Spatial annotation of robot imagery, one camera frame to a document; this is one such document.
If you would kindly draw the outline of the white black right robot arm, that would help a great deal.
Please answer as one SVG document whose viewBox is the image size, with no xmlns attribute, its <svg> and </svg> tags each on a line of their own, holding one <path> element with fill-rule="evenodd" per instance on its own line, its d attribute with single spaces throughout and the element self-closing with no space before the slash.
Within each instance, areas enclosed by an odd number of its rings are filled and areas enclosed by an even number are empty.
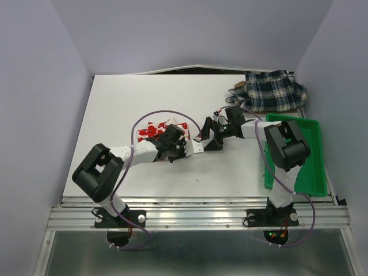
<svg viewBox="0 0 368 276">
<path fill-rule="evenodd" d="M 220 151 L 224 139 L 237 137 L 256 139 L 258 146 L 266 144 L 273 166 L 265 163 L 274 179 L 263 209 L 248 209 L 243 224 L 249 228 L 296 227 L 299 225 L 293 196 L 297 176 L 311 154 L 310 146 L 295 120 L 268 122 L 246 120 L 241 109 L 233 106 L 205 119 L 201 138 L 210 142 L 205 151 Z"/>
</svg>

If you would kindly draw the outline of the navy plaid skirt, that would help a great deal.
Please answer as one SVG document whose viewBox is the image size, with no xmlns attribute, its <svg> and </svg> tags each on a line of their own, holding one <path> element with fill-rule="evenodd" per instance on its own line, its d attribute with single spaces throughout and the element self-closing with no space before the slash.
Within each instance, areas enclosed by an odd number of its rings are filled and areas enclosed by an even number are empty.
<svg viewBox="0 0 368 276">
<path fill-rule="evenodd" d="M 229 89 L 226 103 L 254 113 L 289 112 L 305 106 L 308 93 L 286 70 L 245 73 L 246 87 Z"/>
</svg>

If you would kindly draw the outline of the brown pleated skirt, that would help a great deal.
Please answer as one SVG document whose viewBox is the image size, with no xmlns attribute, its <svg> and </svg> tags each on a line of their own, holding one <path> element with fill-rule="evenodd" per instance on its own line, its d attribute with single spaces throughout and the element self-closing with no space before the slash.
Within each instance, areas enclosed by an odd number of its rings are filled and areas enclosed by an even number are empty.
<svg viewBox="0 0 368 276">
<path fill-rule="evenodd" d="M 246 87 L 246 82 L 245 81 L 240 81 L 240 82 L 238 82 L 238 83 L 236 83 L 235 85 L 234 85 L 234 88 L 235 89 L 240 89 L 240 88 L 245 88 Z"/>
</svg>

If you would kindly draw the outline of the white red floral skirt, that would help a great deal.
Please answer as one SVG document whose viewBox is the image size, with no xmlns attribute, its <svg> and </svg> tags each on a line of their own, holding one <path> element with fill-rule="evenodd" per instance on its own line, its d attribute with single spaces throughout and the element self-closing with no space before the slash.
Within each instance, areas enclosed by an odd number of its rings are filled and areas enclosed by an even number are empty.
<svg viewBox="0 0 368 276">
<path fill-rule="evenodd" d="M 136 131 L 137 142 L 141 142 L 144 139 L 154 137 L 158 134 L 162 134 L 169 125 L 174 124 L 179 127 L 183 132 L 183 136 L 186 140 L 190 140 L 190 127 L 186 121 L 177 121 L 175 118 L 169 118 L 163 122 L 147 122 L 145 128 L 138 129 Z"/>
</svg>

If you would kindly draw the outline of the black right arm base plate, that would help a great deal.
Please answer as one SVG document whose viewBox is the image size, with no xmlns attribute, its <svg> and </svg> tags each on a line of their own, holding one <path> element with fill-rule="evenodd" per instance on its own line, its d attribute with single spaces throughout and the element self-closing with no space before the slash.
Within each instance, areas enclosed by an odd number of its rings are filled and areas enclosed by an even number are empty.
<svg viewBox="0 0 368 276">
<path fill-rule="evenodd" d="M 299 226 L 296 210 L 280 209 L 247 209 L 243 225 L 248 228 L 277 228 L 283 226 Z"/>
</svg>

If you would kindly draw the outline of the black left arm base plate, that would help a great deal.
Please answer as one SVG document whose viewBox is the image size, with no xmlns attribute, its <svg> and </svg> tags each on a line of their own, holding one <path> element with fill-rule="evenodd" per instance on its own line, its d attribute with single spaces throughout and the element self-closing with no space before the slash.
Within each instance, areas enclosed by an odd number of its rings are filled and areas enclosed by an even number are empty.
<svg viewBox="0 0 368 276">
<path fill-rule="evenodd" d="M 104 208 L 94 208 L 91 211 L 95 217 L 94 227 L 97 229 L 108 228 L 128 228 L 130 225 L 119 216 L 113 217 Z M 145 227 L 145 218 L 147 212 L 145 210 L 128 210 L 123 211 L 122 215 L 134 224 Z"/>
</svg>

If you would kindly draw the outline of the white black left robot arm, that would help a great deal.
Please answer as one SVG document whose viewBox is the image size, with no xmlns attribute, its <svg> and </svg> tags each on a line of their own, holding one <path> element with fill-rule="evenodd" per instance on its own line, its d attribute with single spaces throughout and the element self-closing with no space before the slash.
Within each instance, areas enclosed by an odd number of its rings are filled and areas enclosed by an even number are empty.
<svg viewBox="0 0 368 276">
<path fill-rule="evenodd" d="M 96 144 L 72 174 L 78 185 L 99 207 L 92 210 L 97 228 L 144 228 L 145 211 L 131 212 L 116 194 L 115 186 L 129 166 L 161 160 L 173 162 L 194 154 L 193 141 L 176 125 L 130 146 L 108 148 Z"/>
</svg>

